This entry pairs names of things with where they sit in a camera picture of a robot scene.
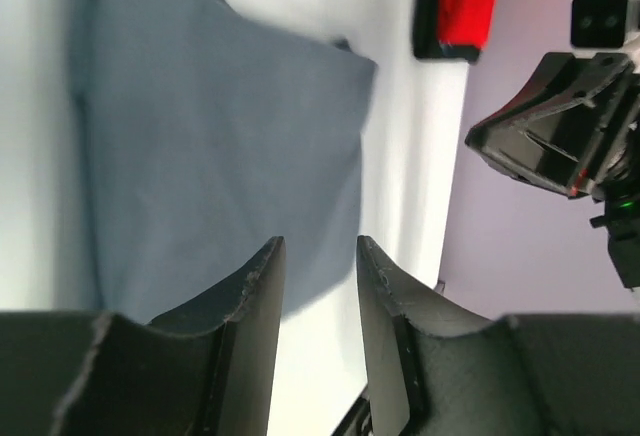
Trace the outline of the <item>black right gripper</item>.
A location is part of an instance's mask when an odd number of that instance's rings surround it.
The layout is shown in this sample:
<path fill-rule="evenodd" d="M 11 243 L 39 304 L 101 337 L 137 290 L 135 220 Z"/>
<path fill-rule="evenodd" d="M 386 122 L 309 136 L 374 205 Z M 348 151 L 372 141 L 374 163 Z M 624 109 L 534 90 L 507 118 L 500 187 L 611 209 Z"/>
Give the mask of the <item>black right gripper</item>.
<path fill-rule="evenodd" d="M 549 52 L 465 144 L 496 171 L 569 199 L 639 183 L 639 74 L 624 53 Z"/>

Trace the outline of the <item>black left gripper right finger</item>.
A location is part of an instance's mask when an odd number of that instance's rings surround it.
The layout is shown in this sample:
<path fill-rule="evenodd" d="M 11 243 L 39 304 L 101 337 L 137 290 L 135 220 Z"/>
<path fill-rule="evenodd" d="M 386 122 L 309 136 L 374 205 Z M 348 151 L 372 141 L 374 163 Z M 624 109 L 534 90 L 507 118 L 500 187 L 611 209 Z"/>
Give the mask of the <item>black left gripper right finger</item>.
<path fill-rule="evenodd" d="M 402 270 L 370 237 L 357 286 L 377 435 L 635 435 L 635 314 L 496 320 Z"/>

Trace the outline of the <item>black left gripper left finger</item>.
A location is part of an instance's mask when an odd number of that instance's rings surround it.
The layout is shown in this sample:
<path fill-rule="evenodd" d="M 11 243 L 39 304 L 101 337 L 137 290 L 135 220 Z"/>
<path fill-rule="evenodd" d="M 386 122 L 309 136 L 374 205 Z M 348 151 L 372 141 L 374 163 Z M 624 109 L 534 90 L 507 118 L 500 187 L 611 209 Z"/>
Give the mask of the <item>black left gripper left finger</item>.
<path fill-rule="evenodd" d="M 263 435 L 285 282 L 271 238 L 142 325 L 109 311 L 1 316 L 5 435 Z"/>

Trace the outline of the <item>grey t shirt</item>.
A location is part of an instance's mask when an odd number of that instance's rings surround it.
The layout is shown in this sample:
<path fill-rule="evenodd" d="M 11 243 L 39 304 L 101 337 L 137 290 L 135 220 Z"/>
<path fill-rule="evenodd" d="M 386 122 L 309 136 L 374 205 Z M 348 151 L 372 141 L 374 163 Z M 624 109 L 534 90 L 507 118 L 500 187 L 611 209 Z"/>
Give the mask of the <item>grey t shirt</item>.
<path fill-rule="evenodd" d="M 147 322 L 273 236 L 285 312 L 348 276 L 373 61 L 225 0 L 77 0 L 72 35 L 109 309 Z"/>

